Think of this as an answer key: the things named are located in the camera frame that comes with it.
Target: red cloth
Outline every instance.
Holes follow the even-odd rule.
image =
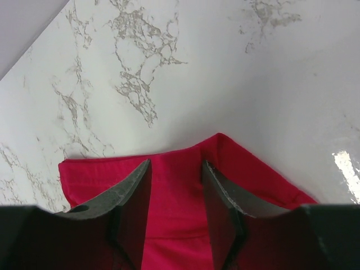
[[[163,154],[65,160],[59,165],[71,206],[84,203],[124,179],[145,159],[152,162],[152,189],[142,269],[212,269],[212,252],[201,185],[201,162],[284,208],[315,201],[223,134]]]

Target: folded red cloth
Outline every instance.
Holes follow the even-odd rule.
[[[315,201],[223,134],[187,149],[109,159],[65,160],[60,181],[71,206],[82,204],[124,179],[145,159],[152,188],[142,269],[212,269],[212,251],[201,185],[209,160],[228,179],[284,208]]]

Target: red fabric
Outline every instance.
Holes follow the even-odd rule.
[[[308,195],[223,134],[184,150],[110,159],[65,160],[59,165],[71,206],[84,203],[124,179],[145,159],[152,162],[152,189],[142,269],[212,269],[201,162],[279,206],[315,203]]]

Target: marble surface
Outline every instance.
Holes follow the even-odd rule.
[[[359,203],[359,18],[353,0],[70,0],[0,82],[0,204],[64,210],[65,158],[217,132]]]

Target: white marble table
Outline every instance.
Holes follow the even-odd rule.
[[[0,82],[0,204],[67,209],[64,158],[217,132],[360,202],[359,22],[355,0],[70,0]]]

